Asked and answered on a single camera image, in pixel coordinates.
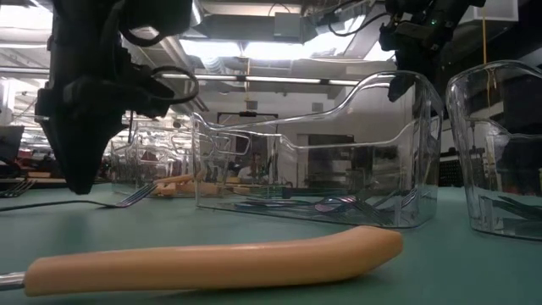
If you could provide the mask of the black monitor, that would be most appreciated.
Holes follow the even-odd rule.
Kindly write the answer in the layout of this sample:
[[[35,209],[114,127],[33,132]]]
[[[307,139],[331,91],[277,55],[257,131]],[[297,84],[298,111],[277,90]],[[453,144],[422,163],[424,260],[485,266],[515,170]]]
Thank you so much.
[[[24,130],[22,125],[0,126],[0,164],[11,164],[18,157]]]

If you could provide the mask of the black rig frame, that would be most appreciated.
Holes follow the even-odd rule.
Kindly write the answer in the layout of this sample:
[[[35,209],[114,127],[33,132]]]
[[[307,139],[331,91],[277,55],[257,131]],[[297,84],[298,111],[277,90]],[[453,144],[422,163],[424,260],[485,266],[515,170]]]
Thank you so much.
[[[272,120],[277,119],[278,114],[270,113],[258,113],[255,111],[240,111],[240,112],[218,112],[216,117],[216,123],[220,125],[226,125],[232,119],[263,119]]]

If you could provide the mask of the white ceiling unit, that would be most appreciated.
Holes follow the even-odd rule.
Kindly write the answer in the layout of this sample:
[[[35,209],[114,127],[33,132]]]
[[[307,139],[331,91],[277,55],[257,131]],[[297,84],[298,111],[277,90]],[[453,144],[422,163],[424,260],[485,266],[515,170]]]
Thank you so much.
[[[482,8],[470,6],[460,23],[474,20],[518,21],[518,0],[486,0]]]

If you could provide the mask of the black fork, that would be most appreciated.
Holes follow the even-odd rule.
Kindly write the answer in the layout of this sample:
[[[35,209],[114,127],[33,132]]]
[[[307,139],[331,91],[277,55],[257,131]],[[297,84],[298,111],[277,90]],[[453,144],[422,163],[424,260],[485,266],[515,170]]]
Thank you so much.
[[[516,216],[519,216],[523,219],[528,220],[537,220],[542,221],[542,213],[530,213],[529,211],[525,211],[521,208],[517,208],[516,206],[502,200],[502,199],[492,199],[490,197],[482,197],[484,200],[489,200],[491,202],[491,205],[495,208],[500,208],[502,210],[505,210],[511,214],[515,214]]]
[[[33,185],[35,185],[35,180],[22,180],[19,183],[9,187],[5,191],[0,191],[0,198],[12,198],[19,197],[23,193],[27,192]]]
[[[499,196],[500,199],[516,206],[517,208],[521,208],[525,211],[529,211],[530,213],[534,214],[534,213],[537,213],[537,212],[541,212],[542,213],[542,207],[538,207],[538,206],[530,206],[530,205],[527,205],[527,204],[524,204],[524,203],[521,203],[515,199],[512,199],[512,198],[509,198],[509,197],[505,197],[505,196]]]

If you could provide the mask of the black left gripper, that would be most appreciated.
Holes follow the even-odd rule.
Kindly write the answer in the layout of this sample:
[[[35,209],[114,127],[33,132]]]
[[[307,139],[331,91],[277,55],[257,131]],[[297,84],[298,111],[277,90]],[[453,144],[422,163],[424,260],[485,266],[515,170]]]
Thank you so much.
[[[69,189],[88,194],[107,144],[125,125],[127,110],[155,118],[174,103],[174,92],[154,78],[154,70],[132,61],[115,37],[109,41],[47,41],[51,71],[38,91],[36,122],[41,124]],[[78,170],[77,144],[84,127]]]

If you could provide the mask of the long ceiling light strip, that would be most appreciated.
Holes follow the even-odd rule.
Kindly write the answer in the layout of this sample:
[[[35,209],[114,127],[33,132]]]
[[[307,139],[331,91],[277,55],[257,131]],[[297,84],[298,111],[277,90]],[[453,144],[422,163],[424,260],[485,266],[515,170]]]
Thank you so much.
[[[0,74],[6,75],[26,75],[30,78],[48,77],[49,69],[43,68],[22,68],[0,66]],[[228,82],[267,82],[281,84],[303,84],[303,85],[322,85],[322,86],[356,86],[359,80],[336,80],[320,78],[296,78],[292,76],[259,76],[259,75],[194,75],[198,80],[209,81],[228,81]]]

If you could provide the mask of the green table mat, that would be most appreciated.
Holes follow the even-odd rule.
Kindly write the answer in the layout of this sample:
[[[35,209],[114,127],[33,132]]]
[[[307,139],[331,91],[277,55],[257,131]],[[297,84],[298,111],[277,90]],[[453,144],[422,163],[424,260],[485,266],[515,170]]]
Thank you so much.
[[[199,209],[191,199],[146,199],[109,208],[119,195],[95,186],[28,191],[0,200],[0,274],[40,257],[140,247],[283,241],[340,225]],[[402,254],[361,278],[323,286],[240,291],[160,291],[27,297],[0,305],[542,305],[542,242],[488,236],[468,223],[464,193],[442,188],[436,216],[403,233]]]

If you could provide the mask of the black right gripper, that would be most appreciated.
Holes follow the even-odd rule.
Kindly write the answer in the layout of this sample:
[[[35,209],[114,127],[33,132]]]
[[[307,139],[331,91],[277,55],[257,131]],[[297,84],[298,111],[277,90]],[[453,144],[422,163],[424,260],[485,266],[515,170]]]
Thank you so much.
[[[398,70],[411,71],[434,81],[440,52],[451,40],[456,23],[430,18],[427,24],[392,19],[380,26],[379,44],[383,51],[393,51]],[[409,76],[399,73],[389,83],[387,97],[394,103],[409,90]]]

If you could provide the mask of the grey ceiling box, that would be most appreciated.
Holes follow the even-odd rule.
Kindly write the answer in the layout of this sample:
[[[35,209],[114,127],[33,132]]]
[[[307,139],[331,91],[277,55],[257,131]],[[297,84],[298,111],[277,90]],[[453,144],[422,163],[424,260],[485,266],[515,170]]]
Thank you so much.
[[[274,14],[274,41],[292,43],[301,41],[301,17],[299,14],[281,12]]]

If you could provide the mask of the silver ventilation duct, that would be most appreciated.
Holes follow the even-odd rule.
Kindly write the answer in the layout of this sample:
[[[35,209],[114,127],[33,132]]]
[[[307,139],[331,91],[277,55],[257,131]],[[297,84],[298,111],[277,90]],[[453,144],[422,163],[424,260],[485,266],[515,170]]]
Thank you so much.
[[[166,37],[151,47],[138,47],[128,42],[125,38],[122,44],[129,50],[133,61],[137,64],[146,64],[152,68],[177,66],[190,71],[194,71],[195,69],[176,36]],[[193,86],[190,81],[183,79],[160,79],[159,81],[168,86],[176,97],[183,96]],[[189,114],[194,111],[200,113],[209,111],[207,105],[199,97],[192,102],[174,105],[172,110],[180,114]]]

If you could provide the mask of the person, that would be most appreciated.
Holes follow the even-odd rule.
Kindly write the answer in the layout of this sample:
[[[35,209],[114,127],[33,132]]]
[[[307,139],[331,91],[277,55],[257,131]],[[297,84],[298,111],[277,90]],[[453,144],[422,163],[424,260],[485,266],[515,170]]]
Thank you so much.
[[[259,152],[254,152],[249,164],[239,171],[237,177],[241,180],[262,180],[265,178],[262,155]]]

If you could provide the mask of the clear plastic bin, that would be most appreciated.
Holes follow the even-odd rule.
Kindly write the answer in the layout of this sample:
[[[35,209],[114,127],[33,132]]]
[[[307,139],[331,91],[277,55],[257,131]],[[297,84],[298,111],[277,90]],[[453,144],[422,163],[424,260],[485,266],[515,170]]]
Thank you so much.
[[[387,94],[394,75],[409,76],[409,90],[394,103]],[[319,200],[356,196],[372,205],[393,190],[417,187],[419,198],[398,212],[384,212],[393,225],[412,228],[436,212],[442,102],[422,75],[378,72],[349,89],[332,108],[277,119],[232,119],[226,125],[193,114],[193,131],[242,132],[252,141],[234,159],[225,186],[248,187],[248,196],[196,196],[201,208],[262,199]],[[262,155],[266,177],[241,180],[253,153]]]
[[[542,221],[482,199],[542,207],[542,69],[514,60],[476,66],[449,80],[445,102],[471,227],[542,241]]]
[[[194,183],[196,189],[201,183],[225,186],[229,166],[235,158],[246,155],[251,144],[247,134],[229,130],[139,127],[131,143],[110,142],[113,189],[130,194],[155,180],[177,175],[194,175],[194,180],[186,183]],[[169,198],[155,191],[149,196]]]

